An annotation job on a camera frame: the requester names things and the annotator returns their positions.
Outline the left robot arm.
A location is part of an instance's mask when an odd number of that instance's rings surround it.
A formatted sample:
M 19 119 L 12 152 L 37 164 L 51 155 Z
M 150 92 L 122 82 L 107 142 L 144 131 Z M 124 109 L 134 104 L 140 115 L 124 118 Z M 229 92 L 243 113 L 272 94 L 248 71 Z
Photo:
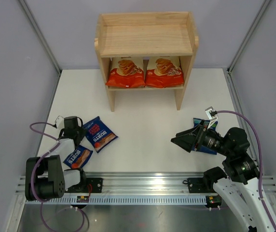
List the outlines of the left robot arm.
M 57 138 L 33 127 L 39 124 L 56 127 L 56 123 L 30 124 L 32 131 L 53 139 L 55 144 L 42 156 L 32 157 L 26 161 L 25 197 L 27 201 L 44 203 L 61 198 L 67 190 L 83 192 L 88 186 L 85 172 L 81 168 L 65 170 L 61 164 L 61 157 L 72 154 L 85 136 L 83 120 L 77 116 L 69 116 L 65 117 L 63 122 L 64 127 Z

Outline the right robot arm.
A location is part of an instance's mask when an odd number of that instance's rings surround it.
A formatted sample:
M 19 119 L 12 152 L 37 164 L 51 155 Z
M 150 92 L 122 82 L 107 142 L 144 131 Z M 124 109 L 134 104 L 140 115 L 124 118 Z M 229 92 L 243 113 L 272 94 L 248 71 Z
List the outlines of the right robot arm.
M 248 155 L 244 129 L 233 127 L 225 136 L 207 128 L 204 121 L 177 133 L 171 142 L 187 152 L 205 146 L 225 156 L 223 167 L 203 173 L 203 187 L 216 192 L 246 232 L 276 232 L 276 213 L 265 200 L 258 167 Z

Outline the cassava chips bag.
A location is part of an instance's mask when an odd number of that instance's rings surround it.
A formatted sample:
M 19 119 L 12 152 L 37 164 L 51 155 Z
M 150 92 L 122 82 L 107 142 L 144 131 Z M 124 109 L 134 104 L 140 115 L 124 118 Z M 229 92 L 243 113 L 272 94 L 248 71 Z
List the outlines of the cassava chips bag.
M 106 86 L 119 88 L 144 87 L 144 65 L 142 57 L 112 58 Z
M 150 57 L 145 74 L 148 87 L 166 88 L 184 84 L 184 76 L 177 56 Z

